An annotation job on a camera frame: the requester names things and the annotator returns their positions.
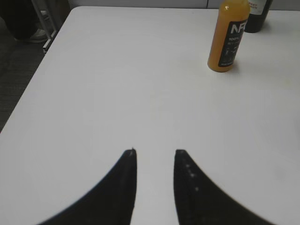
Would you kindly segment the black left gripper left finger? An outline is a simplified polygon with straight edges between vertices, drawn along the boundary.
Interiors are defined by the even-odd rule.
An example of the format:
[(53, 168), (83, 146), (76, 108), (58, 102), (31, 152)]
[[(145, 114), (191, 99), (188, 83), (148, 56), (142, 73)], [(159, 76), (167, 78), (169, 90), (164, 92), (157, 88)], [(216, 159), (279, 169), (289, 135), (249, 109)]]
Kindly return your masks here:
[(107, 175), (77, 202), (43, 225), (129, 225), (135, 206), (137, 155), (123, 152)]

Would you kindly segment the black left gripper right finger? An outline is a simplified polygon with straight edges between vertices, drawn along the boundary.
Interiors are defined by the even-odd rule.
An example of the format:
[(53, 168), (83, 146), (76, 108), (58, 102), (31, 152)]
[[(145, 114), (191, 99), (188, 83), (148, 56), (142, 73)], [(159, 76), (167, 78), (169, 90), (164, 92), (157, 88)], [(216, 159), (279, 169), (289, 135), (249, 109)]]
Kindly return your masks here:
[(186, 150), (175, 152), (174, 200), (181, 225), (269, 224), (215, 185)]

